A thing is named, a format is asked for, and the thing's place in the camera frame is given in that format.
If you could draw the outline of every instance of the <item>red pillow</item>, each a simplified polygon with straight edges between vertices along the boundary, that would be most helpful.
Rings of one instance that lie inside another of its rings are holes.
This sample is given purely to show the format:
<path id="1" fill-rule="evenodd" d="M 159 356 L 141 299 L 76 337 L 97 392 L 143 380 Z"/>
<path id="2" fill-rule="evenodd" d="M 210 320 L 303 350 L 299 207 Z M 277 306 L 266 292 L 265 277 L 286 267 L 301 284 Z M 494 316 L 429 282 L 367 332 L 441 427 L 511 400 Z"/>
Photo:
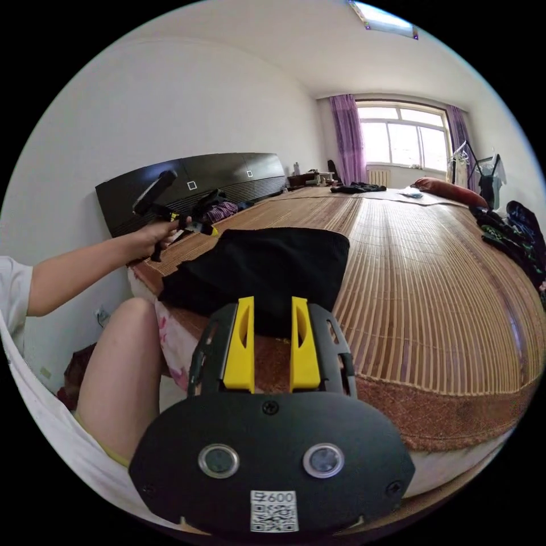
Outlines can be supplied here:
<path id="1" fill-rule="evenodd" d="M 412 186 L 419 188 L 422 192 L 438 195 L 438 197 L 443 197 L 444 199 L 451 199 L 452 201 L 463 203 L 463 205 L 489 208 L 487 201 L 471 189 L 461 188 L 438 178 L 426 176 L 425 178 L 416 180 Z"/>

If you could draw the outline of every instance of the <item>white shirt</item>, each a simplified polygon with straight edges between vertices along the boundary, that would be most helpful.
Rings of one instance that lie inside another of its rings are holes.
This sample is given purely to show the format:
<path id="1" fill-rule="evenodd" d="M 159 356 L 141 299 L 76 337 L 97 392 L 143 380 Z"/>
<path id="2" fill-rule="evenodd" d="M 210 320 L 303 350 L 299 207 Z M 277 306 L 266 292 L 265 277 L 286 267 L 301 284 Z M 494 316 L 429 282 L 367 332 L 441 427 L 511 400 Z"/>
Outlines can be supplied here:
<path id="1" fill-rule="evenodd" d="M 0 257 L 2 345 L 28 411 L 64 462 L 103 499 L 149 522 L 179 529 L 148 510 L 127 469 L 106 455 L 24 361 L 23 333 L 31 279 L 32 267 L 22 266 L 5 256 Z"/>

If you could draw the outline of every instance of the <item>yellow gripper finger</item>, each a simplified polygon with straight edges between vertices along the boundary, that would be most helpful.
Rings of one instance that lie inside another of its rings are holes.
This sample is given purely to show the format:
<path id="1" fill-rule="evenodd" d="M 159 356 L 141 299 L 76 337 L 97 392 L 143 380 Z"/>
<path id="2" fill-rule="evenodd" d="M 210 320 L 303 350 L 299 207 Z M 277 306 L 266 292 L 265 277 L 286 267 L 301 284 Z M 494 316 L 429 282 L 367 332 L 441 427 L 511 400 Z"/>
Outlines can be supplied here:
<path id="1" fill-rule="evenodd" d="M 254 297 L 239 299 L 227 352 L 224 386 L 254 394 Z"/>
<path id="2" fill-rule="evenodd" d="M 313 390 L 318 388 L 319 385 L 319 361 L 307 300 L 301 297 L 293 297 L 290 392 Z"/>

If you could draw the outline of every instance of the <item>knee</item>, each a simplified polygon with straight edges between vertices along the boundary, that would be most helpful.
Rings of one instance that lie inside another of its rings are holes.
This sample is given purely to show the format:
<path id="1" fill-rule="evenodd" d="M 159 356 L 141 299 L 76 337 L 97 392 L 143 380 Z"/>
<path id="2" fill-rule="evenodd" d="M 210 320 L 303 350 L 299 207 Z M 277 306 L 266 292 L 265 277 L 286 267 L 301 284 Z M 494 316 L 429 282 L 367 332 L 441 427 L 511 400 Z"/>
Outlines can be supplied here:
<path id="1" fill-rule="evenodd" d="M 142 297 L 125 300 L 114 312 L 117 317 L 131 322 L 156 321 L 154 304 Z"/>

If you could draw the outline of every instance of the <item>window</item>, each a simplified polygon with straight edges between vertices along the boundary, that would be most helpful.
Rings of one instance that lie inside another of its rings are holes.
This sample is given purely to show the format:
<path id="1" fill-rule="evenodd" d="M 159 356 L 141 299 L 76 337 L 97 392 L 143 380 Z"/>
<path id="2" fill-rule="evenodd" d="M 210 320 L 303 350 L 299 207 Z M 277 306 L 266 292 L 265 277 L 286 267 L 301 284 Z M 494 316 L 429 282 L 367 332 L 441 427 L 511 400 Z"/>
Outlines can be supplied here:
<path id="1" fill-rule="evenodd" d="M 357 102 L 368 163 L 446 172 L 450 155 L 443 110 L 403 102 Z"/>
<path id="2" fill-rule="evenodd" d="M 364 23 L 366 30 L 381 30 L 414 38 L 415 40 L 419 39 L 417 28 L 404 19 L 380 10 L 378 7 L 364 4 L 364 2 L 348 1 L 362 23 Z"/>

